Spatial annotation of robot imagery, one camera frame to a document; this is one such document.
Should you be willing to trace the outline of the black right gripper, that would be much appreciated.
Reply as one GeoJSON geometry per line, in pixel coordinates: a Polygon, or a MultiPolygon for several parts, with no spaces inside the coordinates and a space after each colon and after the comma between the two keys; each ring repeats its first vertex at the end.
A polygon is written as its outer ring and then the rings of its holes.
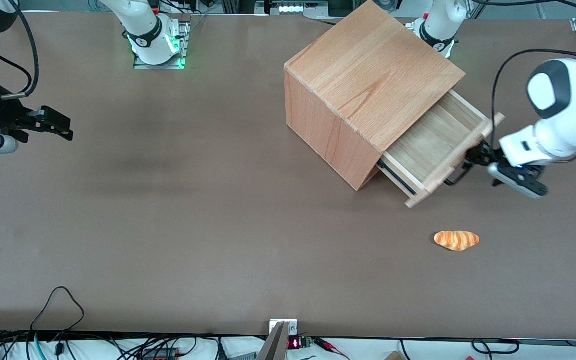
{"type": "Polygon", "coordinates": [[[7,135],[21,144],[29,142],[28,132],[50,133],[66,141],[73,141],[71,119],[48,105],[36,111],[23,106],[18,99],[0,99],[0,135],[7,135]]]}

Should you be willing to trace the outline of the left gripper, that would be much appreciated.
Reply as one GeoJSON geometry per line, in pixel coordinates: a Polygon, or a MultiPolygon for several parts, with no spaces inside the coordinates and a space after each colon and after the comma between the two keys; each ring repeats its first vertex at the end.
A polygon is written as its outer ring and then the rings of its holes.
{"type": "Polygon", "coordinates": [[[512,167],[546,166],[552,162],[552,157],[542,151],[535,135],[535,125],[529,125],[520,131],[509,134],[499,139],[500,148],[481,141],[474,151],[468,151],[465,155],[462,168],[470,169],[473,166],[487,167],[498,163],[505,157],[512,167]]]}

